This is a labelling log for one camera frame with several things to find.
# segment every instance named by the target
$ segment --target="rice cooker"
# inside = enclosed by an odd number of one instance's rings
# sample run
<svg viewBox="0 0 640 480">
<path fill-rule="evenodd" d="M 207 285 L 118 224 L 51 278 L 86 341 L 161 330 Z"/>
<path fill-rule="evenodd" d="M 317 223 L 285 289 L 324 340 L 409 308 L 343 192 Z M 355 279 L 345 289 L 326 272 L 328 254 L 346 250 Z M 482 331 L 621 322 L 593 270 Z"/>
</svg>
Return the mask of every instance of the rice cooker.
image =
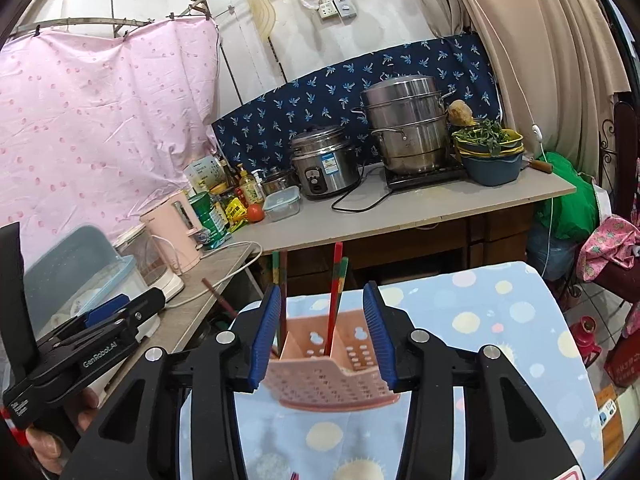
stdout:
<svg viewBox="0 0 640 480">
<path fill-rule="evenodd" d="M 327 198 L 358 185 L 356 150 L 343 127 L 309 129 L 291 140 L 291 150 L 307 198 Z"/>
</svg>

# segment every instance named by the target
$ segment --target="finger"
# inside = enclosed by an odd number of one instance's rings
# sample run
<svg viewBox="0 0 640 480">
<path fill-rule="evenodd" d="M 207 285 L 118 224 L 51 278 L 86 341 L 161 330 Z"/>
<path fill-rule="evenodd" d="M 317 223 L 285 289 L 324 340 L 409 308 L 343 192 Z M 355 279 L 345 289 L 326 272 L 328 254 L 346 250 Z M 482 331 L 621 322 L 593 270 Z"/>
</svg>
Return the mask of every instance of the finger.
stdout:
<svg viewBox="0 0 640 480">
<path fill-rule="evenodd" d="M 91 388 L 82 390 L 81 395 L 88 408 L 97 408 L 100 405 L 100 397 Z"/>
<path fill-rule="evenodd" d="M 62 453 L 60 443 L 46 431 L 31 426 L 26 431 L 27 442 L 33 450 L 46 458 L 58 458 Z"/>
<path fill-rule="evenodd" d="M 47 471 L 51 471 L 56 475 L 59 475 L 60 473 L 62 473 L 62 464 L 57 458 L 49 458 L 37 451 L 35 451 L 35 454 L 36 454 L 36 458 L 38 459 L 38 462 L 42 464 L 44 469 L 46 469 Z"/>
<path fill-rule="evenodd" d="M 78 426 L 80 429 L 86 431 L 97 414 L 98 410 L 84 410 L 84 412 L 78 413 Z"/>
</svg>

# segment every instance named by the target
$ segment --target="leafy green vegetable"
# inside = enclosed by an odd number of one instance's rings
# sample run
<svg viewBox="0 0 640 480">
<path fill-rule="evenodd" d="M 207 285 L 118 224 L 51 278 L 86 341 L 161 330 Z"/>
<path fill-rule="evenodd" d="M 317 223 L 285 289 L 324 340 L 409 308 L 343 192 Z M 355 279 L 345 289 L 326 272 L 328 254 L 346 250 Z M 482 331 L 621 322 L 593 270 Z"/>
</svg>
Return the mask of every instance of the leafy green vegetable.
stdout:
<svg viewBox="0 0 640 480">
<path fill-rule="evenodd" d="M 452 135 L 458 140 L 467 140 L 480 146 L 486 146 L 492 156 L 500 155 L 500 143 L 510 140 L 509 134 L 502 129 L 500 123 L 490 119 L 485 119 L 473 126 L 465 126 Z"/>
</svg>

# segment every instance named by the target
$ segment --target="tablecloth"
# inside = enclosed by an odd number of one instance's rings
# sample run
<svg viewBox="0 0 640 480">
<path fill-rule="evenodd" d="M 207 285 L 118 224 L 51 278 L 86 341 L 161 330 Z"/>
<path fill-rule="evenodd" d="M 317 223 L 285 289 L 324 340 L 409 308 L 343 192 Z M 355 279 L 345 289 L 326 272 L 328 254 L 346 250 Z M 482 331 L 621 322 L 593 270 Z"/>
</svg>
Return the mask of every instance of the tablecloth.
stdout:
<svg viewBox="0 0 640 480">
<path fill-rule="evenodd" d="M 586 480 L 604 469 L 598 409 L 584 365 L 553 296 L 523 262 L 441 274 L 380 287 L 385 303 L 409 313 L 449 346 L 494 344 L 514 364 L 558 425 Z M 287 316 L 326 313 L 329 295 L 287 301 Z M 246 308 L 255 308 L 252 303 Z M 340 310 L 362 308 L 362 291 L 342 295 Z M 190 397 L 180 420 L 180 478 L 191 479 Z M 265 386 L 236 394 L 242 453 L 250 480 L 393 480 L 410 394 L 382 408 L 314 413 L 285 408 Z M 463 480 L 462 388 L 454 389 L 452 480 Z"/>
</svg>

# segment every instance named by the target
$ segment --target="pink plastic basket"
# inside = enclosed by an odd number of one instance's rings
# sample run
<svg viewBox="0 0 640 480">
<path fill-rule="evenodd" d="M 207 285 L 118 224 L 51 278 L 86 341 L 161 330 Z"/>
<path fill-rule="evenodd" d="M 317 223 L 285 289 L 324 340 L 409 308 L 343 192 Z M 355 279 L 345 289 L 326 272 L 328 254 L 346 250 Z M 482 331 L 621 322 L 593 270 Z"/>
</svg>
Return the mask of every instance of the pink plastic basket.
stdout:
<svg viewBox="0 0 640 480">
<path fill-rule="evenodd" d="M 323 356 L 327 316 L 287 319 L 280 359 L 271 359 L 264 384 L 283 406 L 313 412 L 377 408 L 400 395 L 380 378 L 362 310 L 339 312 L 330 356 Z"/>
</svg>

